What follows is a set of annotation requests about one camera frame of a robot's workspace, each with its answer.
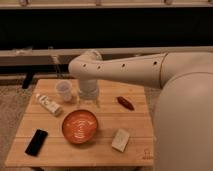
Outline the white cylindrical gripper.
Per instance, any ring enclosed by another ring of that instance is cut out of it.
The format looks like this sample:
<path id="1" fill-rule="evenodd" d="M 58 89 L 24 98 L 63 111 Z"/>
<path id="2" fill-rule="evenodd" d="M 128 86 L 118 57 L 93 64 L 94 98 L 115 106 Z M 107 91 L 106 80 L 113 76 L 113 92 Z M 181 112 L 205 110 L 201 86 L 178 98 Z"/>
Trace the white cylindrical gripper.
<path id="1" fill-rule="evenodd" d="M 94 79 L 90 80 L 78 80 L 78 106 L 80 107 L 82 104 L 82 99 L 95 99 L 95 105 L 100 108 L 100 103 L 98 99 L 99 88 L 98 83 Z"/>

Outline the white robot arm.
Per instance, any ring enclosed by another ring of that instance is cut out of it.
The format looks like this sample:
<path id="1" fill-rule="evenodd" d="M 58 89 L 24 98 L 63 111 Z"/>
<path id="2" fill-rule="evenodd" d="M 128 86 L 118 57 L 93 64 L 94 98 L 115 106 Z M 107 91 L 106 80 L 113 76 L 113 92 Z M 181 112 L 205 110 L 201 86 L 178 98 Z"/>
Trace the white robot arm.
<path id="1" fill-rule="evenodd" d="M 213 52 L 102 60 L 87 51 L 68 65 L 82 81 L 159 88 L 153 117 L 155 171 L 213 171 Z"/>

